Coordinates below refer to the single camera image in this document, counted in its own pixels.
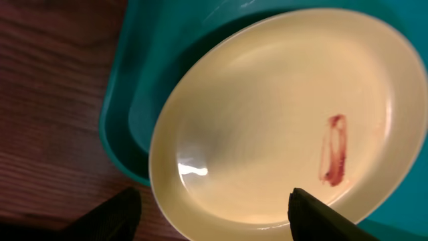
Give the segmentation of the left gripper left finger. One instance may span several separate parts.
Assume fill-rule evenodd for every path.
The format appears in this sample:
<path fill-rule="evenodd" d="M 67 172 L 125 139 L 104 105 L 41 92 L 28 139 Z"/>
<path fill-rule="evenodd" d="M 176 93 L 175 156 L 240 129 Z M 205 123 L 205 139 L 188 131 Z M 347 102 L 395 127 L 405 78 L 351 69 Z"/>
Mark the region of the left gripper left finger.
<path fill-rule="evenodd" d="M 140 222 L 140 192 L 129 187 L 60 232 L 60 240 L 133 241 Z"/>

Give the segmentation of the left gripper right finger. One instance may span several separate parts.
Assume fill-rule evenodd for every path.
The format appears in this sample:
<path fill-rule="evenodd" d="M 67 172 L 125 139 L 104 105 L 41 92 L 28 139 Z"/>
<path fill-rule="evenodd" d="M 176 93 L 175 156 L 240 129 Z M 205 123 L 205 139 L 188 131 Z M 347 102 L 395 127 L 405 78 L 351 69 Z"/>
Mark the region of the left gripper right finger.
<path fill-rule="evenodd" d="M 294 241 L 378 241 L 302 188 L 289 196 L 288 219 Z"/>

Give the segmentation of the yellow plate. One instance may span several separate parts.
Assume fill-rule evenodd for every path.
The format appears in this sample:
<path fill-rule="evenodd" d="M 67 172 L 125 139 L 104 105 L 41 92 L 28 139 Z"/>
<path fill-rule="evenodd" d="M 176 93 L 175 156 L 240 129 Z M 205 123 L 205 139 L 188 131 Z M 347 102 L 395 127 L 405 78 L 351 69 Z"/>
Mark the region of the yellow plate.
<path fill-rule="evenodd" d="M 154 128 L 150 183 L 190 240 L 290 240 L 288 197 L 351 222 L 408 174 L 427 133 L 427 72 L 385 22 L 302 9 L 255 23 L 179 81 Z"/>

